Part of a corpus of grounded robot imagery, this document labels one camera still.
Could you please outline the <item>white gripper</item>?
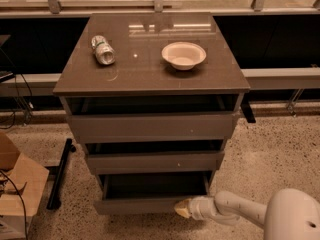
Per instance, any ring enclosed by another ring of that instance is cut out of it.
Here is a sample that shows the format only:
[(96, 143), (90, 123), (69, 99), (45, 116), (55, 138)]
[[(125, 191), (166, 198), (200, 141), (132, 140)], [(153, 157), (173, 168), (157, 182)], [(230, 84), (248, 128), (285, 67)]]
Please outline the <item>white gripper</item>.
[(174, 210), (183, 218), (195, 220), (213, 219), (217, 215), (214, 198), (209, 196), (184, 199), (174, 205)]

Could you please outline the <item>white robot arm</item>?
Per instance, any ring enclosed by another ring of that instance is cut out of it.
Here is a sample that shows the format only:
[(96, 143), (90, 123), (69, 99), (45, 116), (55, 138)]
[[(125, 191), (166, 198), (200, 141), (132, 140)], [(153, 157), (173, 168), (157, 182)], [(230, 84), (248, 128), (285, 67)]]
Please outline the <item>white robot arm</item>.
[(264, 240), (320, 240), (320, 203), (297, 189), (276, 192), (267, 205), (220, 191), (184, 199), (174, 210), (184, 218), (230, 226), (245, 218), (263, 230)]

